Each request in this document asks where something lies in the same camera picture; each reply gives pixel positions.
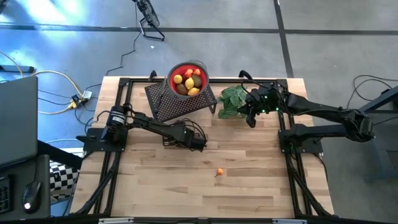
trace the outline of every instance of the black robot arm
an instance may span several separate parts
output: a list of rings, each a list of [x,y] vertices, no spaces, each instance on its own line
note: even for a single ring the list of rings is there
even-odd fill
[[[131,116],[126,116],[127,112],[131,112]],[[127,123],[127,117],[132,118],[133,122]],[[187,147],[191,151],[202,152],[206,146],[205,133],[199,126],[195,127],[194,124],[196,123],[189,119],[174,124],[166,124],[150,118],[144,113],[135,112],[128,106],[113,106],[101,140],[108,144],[117,144],[127,137],[128,130],[142,128],[163,136],[165,146]],[[194,130],[187,128],[188,126],[199,130],[200,133],[195,133]]]
[[[187,147],[191,151],[203,151],[206,146],[204,136],[195,134],[195,132],[185,126],[184,121],[175,123],[174,125],[165,124],[153,118],[146,116],[144,113],[136,112],[133,122],[127,126],[131,128],[142,128],[150,132],[163,136],[165,145],[176,145],[178,147]]]
[[[352,141],[366,142],[374,137],[371,120],[359,110],[322,105],[287,91],[279,91],[270,84],[258,85],[258,89],[252,89],[246,95],[246,104],[238,109],[238,112],[247,115],[246,122],[252,128],[256,126],[256,115],[282,110],[289,115],[307,114],[342,124],[315,127],[295,124],[289,134],[293,145],[300,145],[308,138],[346,137]]]

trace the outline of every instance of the checkerboard cloth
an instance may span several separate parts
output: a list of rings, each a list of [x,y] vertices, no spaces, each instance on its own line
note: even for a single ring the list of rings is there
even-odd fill
[[[72,185],[78,177],[80,170],[63,164],[50,166],[50,191],[55,200],[69,197],[72,192]]]

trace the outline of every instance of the gray floor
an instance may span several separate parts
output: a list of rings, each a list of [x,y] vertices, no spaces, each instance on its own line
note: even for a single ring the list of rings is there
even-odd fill
[[[397,30],[398,2],[395,0],[280,0],[286,29]],[[271,0],[152,0],[161,27],[277,29]],[[61,24],[73,26],[134,27],[134,5],[130,0],[9,0],[0,14],[3,24]],[[69,74],[84,89],[100,83],[105,72],[117,67],[120,55],[132,49],[137,32],[74,32],[0,30],[0,50],[21,65],[38,70]],[[192,58],[204,61],[211,76],[236,76],[241,69],[255,77],[286,77],[279,34],[165,33],[165,42],[140,37],[137,52],[124,58],[124,68],[109,75],[148,75],[156,70],[166,75],[177,63]],[[304,78],[312,101],[346,106],[353,91],[352,79],[361,74],[398,78],[398,35],[287,35],[294,77]],[[1,64],[9,62],[0,58]],[[0,74],[4,79],[9,74]],[[73,87],[57,75],[43,74],[39,88],[61,95],[73,95]],[[386,88],[366,83],[359,90],[374,98]],[[57,102],[62,98],[39,94]],[[366,102],[355,96],[351,107]],[[42,111],[58,111],[63,106],[39,102]],[[82,121],[93,113],[79,109]],[[375,116],[379,121],[384,117]],[[315,124],[327,124],[315,119]],[[397,122],[376,129],[378,147],[393,146]],[[39,139],[74,138],[83,134],[83,125],[73,111],[39,115]],[[375,173],[371,143],[345,139],[324,139],[329,187],[337,215],[383,222],[398,222],[398,181],[365,183],[363,177]],[[60,142],[58,147],[81,146]]]

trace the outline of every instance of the butcher block tabletop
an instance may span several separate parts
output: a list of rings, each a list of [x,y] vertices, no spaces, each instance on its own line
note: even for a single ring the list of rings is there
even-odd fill
[[[104,77],[95,117],[114,106],[120,78]],[[288,78],[289,91],[307,97],[301,78]],[[135,111],[152,116],[144,87],[153,83],[135,83],[131,104]],[[216,97],[233,83],[210,83]],[[255,85],[245,84],[248,89]],[[177,119],[196,121],[208,139],[203,152],[163,146],[162,137],[143,129],[129,131],[127,146],[121,155],[114,193],[112,217],[213,217],[213,218],[292,218],[292,198],[285,157],[280,152],[276,112],[256,116],[250,128],[239,116],[218,119],[208,108]],[[105,126],[103,114],[93,126]],[[177,119],[167,121],[170,124]],[[296,123],[313,126],[310,116],[295,116]],[[89,199],[100,179],[103,152],[94,152],[81,167],[71,212]],[[302,154],[308,188],[330,213],[325,171],[311,154]],[[215,177],[217,168],[224,174]],[[105,208],[108,186],[104,190],[101,211]],[[297,188],[300,205],[303,197]]]

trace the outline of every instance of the artificial plant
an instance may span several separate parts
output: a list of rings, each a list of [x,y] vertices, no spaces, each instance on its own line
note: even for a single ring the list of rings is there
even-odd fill
[[[218,112],[218,118],[226,119],[232,115],[237,115],[237,109],[244,104],[246,92],[242,86],[230,86],[221,92],[221,96],[217,98],[220,103],[224,104],[224,109]]]

